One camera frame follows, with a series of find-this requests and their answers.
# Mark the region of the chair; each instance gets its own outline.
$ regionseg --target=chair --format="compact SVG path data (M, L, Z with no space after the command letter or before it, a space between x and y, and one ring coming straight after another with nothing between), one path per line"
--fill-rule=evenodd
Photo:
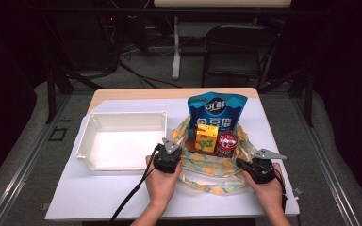
M201 87L207 76L257 79L259 89L278 35L264 26L216 26L206 34Z

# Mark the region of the red can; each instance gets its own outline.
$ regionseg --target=red can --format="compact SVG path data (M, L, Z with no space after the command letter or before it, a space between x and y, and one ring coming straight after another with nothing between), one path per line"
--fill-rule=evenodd
M217 136L216 153L220 157L232 158L238 146L238 137L233 132L222 132Z

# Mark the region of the orange juice box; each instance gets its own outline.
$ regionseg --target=orange juice box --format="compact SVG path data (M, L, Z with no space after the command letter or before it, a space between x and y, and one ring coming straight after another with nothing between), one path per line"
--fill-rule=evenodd
M198 123L195 148L204 153L214 153L219 126Z

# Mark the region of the hand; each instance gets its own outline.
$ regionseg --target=hand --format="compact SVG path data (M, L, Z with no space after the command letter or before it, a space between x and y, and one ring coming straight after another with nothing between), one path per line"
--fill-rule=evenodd
M279 173L281 173L278 163L272 164ZM272 225L290 225L285 217L282 209L282 187L277 179L274 179L266 184L256 184L252 176L244 171L243 176L248 185L254 190L255 196L260 202L267 218Z
M149 162L151 156L146 156L146 163ZM170 199L173 196L175 183L178 179L178 175L181 173L181 161L175 169L175 173L164 173L157 169L154 169L151 174L146 178L145 184L148 189L150 204L158 206L164 210L167 207Z
M149 162L151 156L146 156L146 163ZM154 168L153 164L149 167L148 171ZM172 199L177 178L181 173L181 161L175 169L175 173L169 174L154 169L146 178L145 184L149 193L149 204L146 206L143 213L137 218L133 226L154 226L158 219L164 213Z

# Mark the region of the handheld controller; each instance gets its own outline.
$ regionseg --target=handheld controller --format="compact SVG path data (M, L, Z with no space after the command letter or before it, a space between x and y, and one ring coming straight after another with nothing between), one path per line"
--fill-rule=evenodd
M275 178L272 159L287 159L279 153L273 153L266 149L260 149L253 154L252 163L237 158L237 166L247 171L257 184L265 184Z
M155 155L154 166L161 172L175 173L177 163L181 159L182 149L166 138L163 138L163 144L157 144L155 147L158 154Z
M257 184L265 184L275 178L274 168L270 159L253 158L252 163L249 163L237 158L236 162L237 166L247 171Z

